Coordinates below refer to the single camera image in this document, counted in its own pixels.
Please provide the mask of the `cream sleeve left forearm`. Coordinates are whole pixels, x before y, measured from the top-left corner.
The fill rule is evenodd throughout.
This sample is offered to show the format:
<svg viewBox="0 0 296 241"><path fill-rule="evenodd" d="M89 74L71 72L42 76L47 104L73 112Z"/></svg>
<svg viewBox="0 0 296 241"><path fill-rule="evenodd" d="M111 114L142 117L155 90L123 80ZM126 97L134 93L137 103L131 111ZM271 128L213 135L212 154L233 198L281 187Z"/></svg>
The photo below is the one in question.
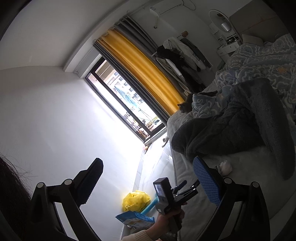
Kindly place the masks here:
<svg viewBox="0 0 296 241"><path fill-rule="evenodd" d="M147 234L146 230L141 230L140 232L123 237L121 241L153 241L153 239Z"/></svg>

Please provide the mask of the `left hand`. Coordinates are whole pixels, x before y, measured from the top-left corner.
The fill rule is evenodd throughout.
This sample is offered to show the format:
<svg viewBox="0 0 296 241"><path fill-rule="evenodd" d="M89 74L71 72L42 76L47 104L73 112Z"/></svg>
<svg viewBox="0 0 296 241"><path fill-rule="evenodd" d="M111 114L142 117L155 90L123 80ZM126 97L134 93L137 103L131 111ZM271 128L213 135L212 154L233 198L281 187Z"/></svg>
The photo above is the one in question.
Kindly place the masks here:
<svg viewBox="0 0 296 241"><path fill-rule="evenodd" d="M182 228L185 212L181 208L167 215L158 214L156 222L145 232L152 240L159 240L168 232L178 232Z"/></svg>

